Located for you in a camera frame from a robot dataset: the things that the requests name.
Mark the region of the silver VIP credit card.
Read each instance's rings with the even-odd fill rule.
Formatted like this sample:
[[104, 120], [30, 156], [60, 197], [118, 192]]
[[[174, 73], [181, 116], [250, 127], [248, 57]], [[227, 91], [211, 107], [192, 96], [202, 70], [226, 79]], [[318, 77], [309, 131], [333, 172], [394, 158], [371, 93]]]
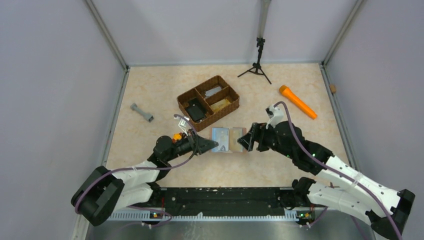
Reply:
[[218, 142], [218, 146], [211, 150], [212, 153], [226, 153], [229, 148], [230, 129], [226, 127], [214, 127], [211, 131], [211, 139]]

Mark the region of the brown leather card holder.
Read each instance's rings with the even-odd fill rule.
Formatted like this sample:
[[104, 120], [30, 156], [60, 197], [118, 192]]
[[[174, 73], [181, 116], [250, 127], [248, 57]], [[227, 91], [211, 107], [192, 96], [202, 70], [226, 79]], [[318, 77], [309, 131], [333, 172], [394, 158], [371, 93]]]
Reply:
[[211, 140], [218, 143], [212, 153], [244, 153], [245, 148], [238, 143], [238, 139], [246, 134], [244, 127], [213, 127], [210, 132]]

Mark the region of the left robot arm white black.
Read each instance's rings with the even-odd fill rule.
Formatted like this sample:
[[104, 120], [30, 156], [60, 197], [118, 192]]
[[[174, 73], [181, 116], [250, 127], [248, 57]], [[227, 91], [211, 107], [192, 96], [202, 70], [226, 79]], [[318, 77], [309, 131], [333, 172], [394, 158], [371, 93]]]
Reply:
[[160, 136], [152, 154], [142, 163], [113, 170], [95, 168], [72, 196], [71, 205], [77, 214], [99, 226], [115, 211], [148, 202], [158, 188], [156, 182], [173, 169], [170, 161], [187, 153], [191, 157], [202, 155], [218, 145], [192, 130], [180, 134], [179, 139]]

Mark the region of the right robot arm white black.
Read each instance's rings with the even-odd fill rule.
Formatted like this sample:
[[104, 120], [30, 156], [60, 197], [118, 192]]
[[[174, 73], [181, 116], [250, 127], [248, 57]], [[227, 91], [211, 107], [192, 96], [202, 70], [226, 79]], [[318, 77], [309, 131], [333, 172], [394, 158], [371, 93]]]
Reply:
[[306, 140], [302, 130], [288, 121], [275, 126], [254, 122], [237, 139], [247, 151], [272, 150], [292, 160], [300, 170], [336, 185], [330, 188], [301, 177], [294, 181], [295, 200], [301, 204], [326, 206], [355, 217], [380, 236], [400, 240], [415, 200], [407, 189], [394, 190], [347, 165], [331, 150]]

